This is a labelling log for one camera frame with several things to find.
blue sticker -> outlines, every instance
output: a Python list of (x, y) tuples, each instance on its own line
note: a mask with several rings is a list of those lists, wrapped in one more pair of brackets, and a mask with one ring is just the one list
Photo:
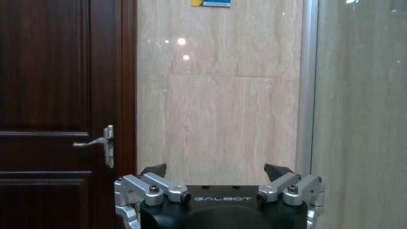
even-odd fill
[(190, 0), (192, 6), (230, 7), (230, 0)]

silver metal bracket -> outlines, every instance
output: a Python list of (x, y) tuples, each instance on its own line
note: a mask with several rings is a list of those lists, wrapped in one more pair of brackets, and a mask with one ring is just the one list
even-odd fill
[(277, 201), (278, 194), (289, 186), (298, 182), (298, 176), (293, 173), (285, 173), (280, 178), (266, 185), (258, 186), (257, 199), (261, 202), (270, 203)]
[(73, 147), (86, 147), (95, 144), (102, 144), (103, 147), (103, 157), (105, 164), (109, 168), (114, 167), (114, 159), (113, 159), (113, 126), (107, 125), (102, 130), (102, 137), (94, 139), (87, 143), (73, 142)]
[(190, 200), (190, 194), (185, 185), (173, 184), (153, 173), (145, 173), (141, 180), (160, 187), (170, 202), (185, 203)]
[(114, 210), (121, 216), (126, 229), (140, 229), (137, 221), (138, 204), (145, 201), (149, 206), (162, 203), (164, 192), (157, 186), (150, 186), (133, 175), (126, 175), (114, 181)]
[(302, 201), (308, 201), (306, 229), (314, 229), (316, 219), (324, 212), (325, 183), (321, 178), (313, 175), (305, 176), (296, 185), (284, 189), (282, 200), (292, 206), (298, 206)]

yellow sticker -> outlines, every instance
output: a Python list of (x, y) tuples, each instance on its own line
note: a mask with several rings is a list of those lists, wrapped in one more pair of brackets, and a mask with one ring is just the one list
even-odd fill
[(190, 6), (200, 6), (204, 0), (190, 0)]

door handle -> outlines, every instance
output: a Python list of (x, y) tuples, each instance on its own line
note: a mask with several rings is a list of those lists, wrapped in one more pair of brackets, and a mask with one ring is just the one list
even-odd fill
[(113, 159), (113, 126), (107, 125), (102, 130), (102, 137), (94, 139), (87, 143), (73, 142), (73, 147), (86, 147), (95, 144), (102, 144), (103, 147), (103, 157), (105, 163), (109, 168), (114, 167), (114, 159)]

bolt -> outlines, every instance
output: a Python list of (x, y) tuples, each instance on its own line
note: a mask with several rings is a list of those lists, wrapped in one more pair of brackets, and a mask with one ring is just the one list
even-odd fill
[(289, 185), (286, 189), (288, 189), (288, 192), (298, 193), (298, 188), (294, 185)]
[(184, 192), (184, 194), (180, 196), (180, 202), (188, 203), (190, 200), (190, 194), (188, 192)]
[(149, 192), (150, 192), (150, 193), (157, 193), (158, 191), (160, 191), (158, 186), (156, 186), (156, 185), (150, 185), (150, 186), (149, 186)]
[(258, 202), (260, 204), (262, 204), (262, 203), (265, 202), (265, 200), (266, 200), (266, 196), (265, 196), (262, 193), (258, 193), (258, 194), (256, 195), (256, 200), (257, 200), (257, 202)]

